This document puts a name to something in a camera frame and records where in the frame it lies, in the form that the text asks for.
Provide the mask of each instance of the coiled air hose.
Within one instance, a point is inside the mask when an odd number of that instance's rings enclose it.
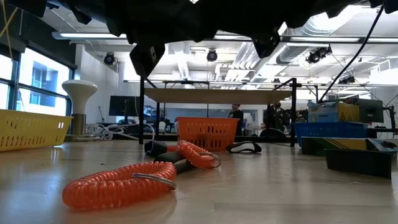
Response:
[[[218,156],[189,142],[179,141],[170,150],[177,150],[196,167],[219,166],[215,166],[215,162],[220,161]],[[62,192],[62,200],[71,208],[120,207],[175,189],[175,176],[175,166],[170,162],[124,166],[70,182]]]

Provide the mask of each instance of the cardboard box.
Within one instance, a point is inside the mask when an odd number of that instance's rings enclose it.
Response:
[[[358,105],[322,103],[308,108],[308,122],[359,122]]]

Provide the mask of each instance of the window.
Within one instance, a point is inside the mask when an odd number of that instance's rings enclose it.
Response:
[[[0,55],[0,109],[70,114],[67,108],[70,110],[71,101],[62,83],[72,71],[31,49],[26,49],[20,58],[18,62]]]
[[[8,85],[0,83],[0,109],[7,109],[8,91]]]
[[[66,99],[23,88],[19,90],[16,110],[58,116],[66,115]]]
[[[33,50],[26,49],[21,57],[21,69],[19,70],[19,83],[48,90],[61,95],[67,95],[62,88],[62,83],[69,79],[69,68],[51,60]],[[28,102],[33,104],[51,106],[53,101],[42,101],[43,96],[32,95]]]

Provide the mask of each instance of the black strap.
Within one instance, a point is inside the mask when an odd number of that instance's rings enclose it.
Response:
[[[246,149],[242,149],[242,150],[240,150],[240,151],[232,151],[233,148],[242,146],[243,144],[253,144],[254,149],[246,148]],[[226,150],[227,150],[228,152],[230,152],[230,153],[241,153],[241,152],[258,153],[258,152],[261,152],[262,149],[261,149],[261,147],[260,147],[257,143],[255,143],[255,142],[252,142],[252,141],[244,141],[244,142],[239,142],[239,143],[235,143],[235,144],[230,144],[229,146],[226,147]]]

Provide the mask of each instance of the white mushroom lamp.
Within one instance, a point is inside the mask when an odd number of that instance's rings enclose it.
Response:
[[[84,80],[68,80],[62,83],[62,88],[72,101],[72,124],[70,134],[84,135],[86,129],[86,104],[88,99],[97,92],[94,83]]]

